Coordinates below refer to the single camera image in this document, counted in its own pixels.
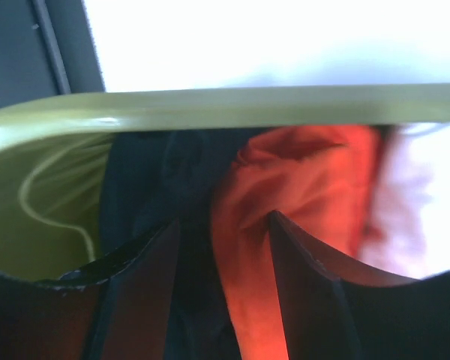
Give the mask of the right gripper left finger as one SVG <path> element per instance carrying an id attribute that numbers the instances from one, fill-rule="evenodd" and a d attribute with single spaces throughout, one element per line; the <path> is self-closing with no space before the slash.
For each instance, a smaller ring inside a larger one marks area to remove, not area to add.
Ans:
<path id="1" fill-rule="evenodd" d="M 83 359 L 164 357 L 179 242 L 173 221 L 62 276 L 66 284 L 99 287 Z"/>

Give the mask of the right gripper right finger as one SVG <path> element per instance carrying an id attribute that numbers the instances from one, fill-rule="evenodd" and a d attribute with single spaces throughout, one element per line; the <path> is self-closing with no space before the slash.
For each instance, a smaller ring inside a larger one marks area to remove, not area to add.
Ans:
<path id="1" fill-rule="evenodd" d="M 367 265 L 278 211 L 268 234 L 290 359 L 423 359 L 420 280 Z"/>

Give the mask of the black t shirt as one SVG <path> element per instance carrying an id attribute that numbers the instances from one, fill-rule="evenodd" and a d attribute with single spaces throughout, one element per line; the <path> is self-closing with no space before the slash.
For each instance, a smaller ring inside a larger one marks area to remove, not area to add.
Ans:
<path id="1" fill-rule="evenodd" d="M 180 248 L 166 359 L 239 359 L 212 252 L 213 190 L 258 128 L 119 133 L 100 195 L 100 246 L 125 242 L 178 220 Z"/>

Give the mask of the olive green plastic bin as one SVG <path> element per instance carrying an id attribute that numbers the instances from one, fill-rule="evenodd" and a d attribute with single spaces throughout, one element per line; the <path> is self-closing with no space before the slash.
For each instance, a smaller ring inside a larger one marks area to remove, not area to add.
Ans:
<path id="1" fill-rule="evenodd" d="M 0 272 L 57 278 L 98 256 L 114 134 L 450 122 L 450 83 L 69 94 L 0 109 Z"/>

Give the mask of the white rolled t shirt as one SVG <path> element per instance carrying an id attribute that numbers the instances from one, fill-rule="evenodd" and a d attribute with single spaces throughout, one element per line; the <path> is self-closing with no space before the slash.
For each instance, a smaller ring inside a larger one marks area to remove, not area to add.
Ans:
<path id="1" fill-rule="evenodd" d="M 410 278 L 450 270 L 450 123 L 402 125 L 388 138 L 358 254 Z"/>

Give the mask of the orange rolled t shirt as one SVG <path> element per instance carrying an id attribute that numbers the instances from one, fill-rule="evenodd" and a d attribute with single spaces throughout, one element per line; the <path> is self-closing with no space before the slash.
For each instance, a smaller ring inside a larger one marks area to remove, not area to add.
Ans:
<path id="1" fill-rule="evenodd" d="M 278 210 L 355 256 L 381 139 L 364 125 L 280 127 L 250 139 L 214 192 L 211 241 L 243 359 L 288 356 L 267 216 Z"/>

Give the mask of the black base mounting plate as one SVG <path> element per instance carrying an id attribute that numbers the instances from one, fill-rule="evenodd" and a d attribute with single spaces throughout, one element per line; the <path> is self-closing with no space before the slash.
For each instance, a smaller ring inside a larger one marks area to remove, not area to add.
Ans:
<path id="1" fill-rule="evenodd" d="M 0 108 L 103 91 L 82 1 L 0 0 Z"/>

